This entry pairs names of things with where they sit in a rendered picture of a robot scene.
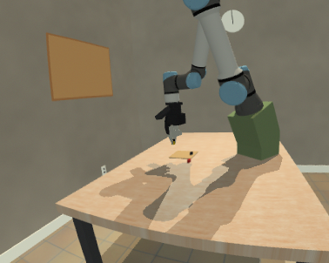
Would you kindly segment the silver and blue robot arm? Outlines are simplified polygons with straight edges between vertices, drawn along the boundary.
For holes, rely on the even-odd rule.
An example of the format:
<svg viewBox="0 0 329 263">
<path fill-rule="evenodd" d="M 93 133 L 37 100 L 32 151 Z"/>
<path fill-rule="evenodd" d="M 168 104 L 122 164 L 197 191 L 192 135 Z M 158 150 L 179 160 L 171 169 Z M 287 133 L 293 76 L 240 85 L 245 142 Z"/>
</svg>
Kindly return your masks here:
<svg viewBox="0 0 329 263">
<path fill-rule="evenodd" d="M 201 79 L 206 75 L 205 67 L 210 48 L 219 72 L 218 83 L 221 85 L 219 96 L 222 101 L 228 105 L 235 105 L 235 112 L 239 116 L 260 111 L 264 105 L 255 91 L 250 72 L 245 65 L 238 68 L 234 57 L 219 15 L 220 0 L 183 1 L 198 20 L 191 70 L 181 75 L 175 71 L 163 74 L 164 101 L 178 102 L 178 90 L 200 87 Z"/>
</svg>

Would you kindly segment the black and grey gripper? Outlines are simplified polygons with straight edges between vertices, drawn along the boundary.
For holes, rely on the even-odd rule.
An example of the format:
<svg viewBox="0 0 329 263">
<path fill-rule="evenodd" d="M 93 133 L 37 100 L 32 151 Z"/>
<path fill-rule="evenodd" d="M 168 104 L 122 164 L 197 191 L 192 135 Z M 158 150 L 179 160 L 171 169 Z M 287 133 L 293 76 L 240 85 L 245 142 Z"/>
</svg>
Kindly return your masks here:
<svg viewBox="0 0 329 263">
<path fill-rule="evenodd" d="M 181 113 L 182 104 L 183 102 L 165 103 L 165 105 L 169 105 L 171 110 L 165 115 L 164 128 L 172 145 L 173 141 L 175 141 L 176 144 L 177 136 L 182 135 L 182 132 L 178 129 L 178 125 L 186 123 L 185 113 Z"/>
</svg>

